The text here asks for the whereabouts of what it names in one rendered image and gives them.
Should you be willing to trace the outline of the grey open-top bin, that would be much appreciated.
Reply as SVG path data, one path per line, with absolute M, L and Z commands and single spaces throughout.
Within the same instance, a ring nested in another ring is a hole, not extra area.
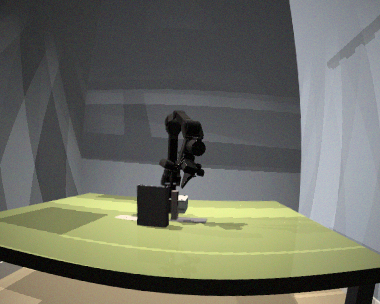
M 169 225 L 169 186 L 137 188 L 137 225 L 167 227 Z

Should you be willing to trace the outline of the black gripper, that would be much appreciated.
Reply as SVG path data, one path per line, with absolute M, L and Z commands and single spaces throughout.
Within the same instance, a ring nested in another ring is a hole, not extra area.
M 172 187 L 173 185 L 173 182 L 174 182 L 174 178 L 175 178 L 175 175 L 178 173 L 176 171 L 176 169 L 180 169 L 182 170 L 182 167 L 179 166 L 179 162 L 180 160 L 183 158 L 183 156 L 187 155 L 188 159 L 192 159 L 195 158 L 195 156 L 193 154 L 191 154 L 190 152 L 187 152 L 187 151 L 184 151 L 184 150 L 180 150 L 178 152 L 179 154 L 179 157 L 178 157 L 178 160 L 175 161 L 176 164 L 174 164 L 172 161 L 170 160 L 166 160 L 166 159 L 161 159 L 160 162 L 159 162 L 159 165 L 165 169 L 168 170 L 168 174 L 169 174 L 169 183 L 170 183 L 170 187 Z M 186 156 L 185 156 L 186 157 Z M 185 185 L 188 183 L 188 181 L 193 178 L 193 177 L 196 177 L 195 176 L 195 173 L 198 175 L 198 176 L 204 176 L 204 170 L 203 169 L 200 169 L 199 173 L 197 172 L 194 172 L 193 175 L 189 174 L 189 173 L 184 173 L 183 175 L 183 179 L 182 179 L 182 183 L 181 183 L 181 189 L 183 189 L 185 187 Z

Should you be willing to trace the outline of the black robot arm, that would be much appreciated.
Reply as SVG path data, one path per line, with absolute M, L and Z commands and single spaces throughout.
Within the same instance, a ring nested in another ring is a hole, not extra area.
M 177 161 L 178 134 L 180 131 L 182 131 L 184 137 L 181 150 L 190 152 L 195 156 L 201 156 L 204 154 L 206 150 L 205 144 L 202 142 L 204 133 L 199 121 L 191 119 L 184 111 L 174 111 L 172 114 L 167 115 L 165 118 L 165 126 L 166 131 L 169 135 L 168 160 L 176 164 L 175 161 Z M 193 175 L 194 172 L 199 173 L 202 167 L 201 164 L 194 163 L 195 158 L 192 157 L 192 159 L 188 159 L 188 156 L 185 156 L 183 156 L 178 164 L 182 167 L 182 171 L 191 175 Z M 170 187 L 170 184 L 164 184 L 169 183 L 169 174 L 167 169 L 164 169 L 164 173 L 161 178 L 161 186 L 169 186 L 169 198 L 171 198 L 171 191 L 176 191 L 176 186 L 180 186 L 180 169 L 176 169 L 176 171 L 178 173 L 175 175 L 173 182 L 176 184 L 173 184 L 172 187 Z

